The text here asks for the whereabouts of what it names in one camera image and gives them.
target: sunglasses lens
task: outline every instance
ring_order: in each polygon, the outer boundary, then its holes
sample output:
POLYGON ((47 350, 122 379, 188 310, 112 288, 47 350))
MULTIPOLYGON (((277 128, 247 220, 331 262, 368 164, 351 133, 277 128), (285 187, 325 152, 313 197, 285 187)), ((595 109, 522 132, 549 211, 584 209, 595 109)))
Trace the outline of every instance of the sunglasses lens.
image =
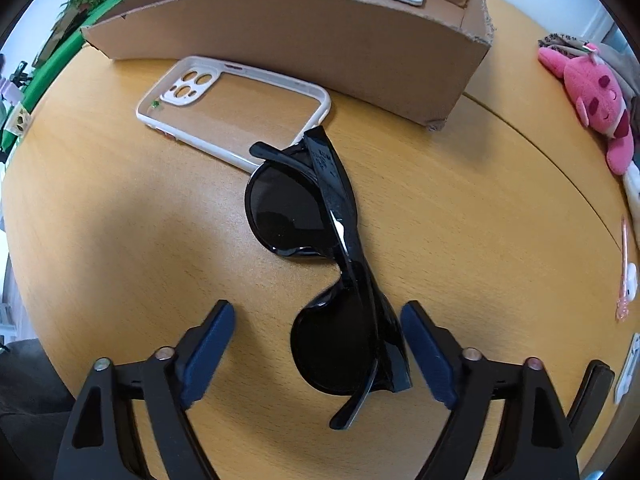
POLYGON ((291 352, 300 374, 315 389, 351 395, 367 373, 371 316, 352 289, 338 282, 304 308, 291 329, 291 352))
MULTIPOLYGON (((306 153, 295 153, 307 163, 306 153)), ((255 235, 271 250, 311 248, 328 255, 335 245, 332 229, 326 226, 326 211, 317 187, 295 170, 270 163, 252 177, 247 188, 247 214, 255 235)))

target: pink plush toy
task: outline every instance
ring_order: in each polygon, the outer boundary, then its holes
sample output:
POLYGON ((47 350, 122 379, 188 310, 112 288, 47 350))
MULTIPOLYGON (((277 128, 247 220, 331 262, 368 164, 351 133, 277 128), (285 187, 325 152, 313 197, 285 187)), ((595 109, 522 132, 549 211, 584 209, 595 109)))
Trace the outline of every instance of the pink plush toy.
POLYGON ((566 92, 575 105, 580 122, 609 137, 607 164, 622 175, 634 155, 629 113, 613 72, 588 43, 588 56, 573 59, 548 47, 538 50, 538 60, 556 77, 564 80, 566 92))

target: round table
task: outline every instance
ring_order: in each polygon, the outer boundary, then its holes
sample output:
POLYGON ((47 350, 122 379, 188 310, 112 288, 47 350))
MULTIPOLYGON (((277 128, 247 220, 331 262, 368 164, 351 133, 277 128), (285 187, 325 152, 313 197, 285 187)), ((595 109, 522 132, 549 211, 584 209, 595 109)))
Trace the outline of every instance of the round table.
MULTIPOLYGON (((412 389, 371 394, 349 430, 329 429, 344 398, 305 383, 289 331, 337 269, 269 253, 244 216, 247 175, 136 119, 138 100, 172 63, 111 62, 83 49, 8 168, 12 263, 50 360, 76 394, 97 358, 143 360, 225 298, 236 331, 189 412, 221 478, 414 478, 449 412, 411 357, 412 389)), ((540 357, 565 411, 591 359, 619 373, 638 325, 634 312, 614 319, 620 248, 544 153, 466 96, 437 134, 332 99, 325 127, 356 193, 372 270, 396 310, 419 300, 461 345, 492 360, 540 357)), ((498 404, 469 479, 482 478, 498 404)), ((608 400, 581 463, 614 410, 608 400)), ((136 415, 152 473, 164 478, 142 404, 136 415)))

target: sunglasses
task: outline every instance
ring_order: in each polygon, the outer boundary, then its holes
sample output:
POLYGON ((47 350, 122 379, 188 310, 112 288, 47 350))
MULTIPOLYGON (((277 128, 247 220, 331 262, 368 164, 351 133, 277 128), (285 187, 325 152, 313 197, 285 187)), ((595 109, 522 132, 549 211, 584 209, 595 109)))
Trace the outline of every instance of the sunglasses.
POLYGON ((297 315, 290 343, 308 384, 350 396, 329 423, 345 430, 369 392, 412 386, 400 323, 365 258, 353 189, 324 128, 284 150, 256 142, 250 153, 265 160, 244 195, 258 241, 278 256, 327 258, 340 268, 338 282, 297 315))

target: white phone case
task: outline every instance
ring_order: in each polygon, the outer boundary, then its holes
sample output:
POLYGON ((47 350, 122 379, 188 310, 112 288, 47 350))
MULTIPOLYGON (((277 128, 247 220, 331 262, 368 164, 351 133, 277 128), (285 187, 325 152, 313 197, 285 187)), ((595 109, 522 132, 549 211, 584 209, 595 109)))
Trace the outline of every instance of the white phone case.
POLYGON ((304 131, 321 124, 330 109, 331 98, 318 85, 238 63, 189 56, 142 98, 136 116, 163 134, 253 173, 260 165, 249 154, 254 142, 263 140, 278 148, 295 144, 304 131), (253 82, 235 80, 236 76, 253 82), (261 84, 286 92, 263 92, 261 84), (305 121, 310 110, 313 113, 305 121))

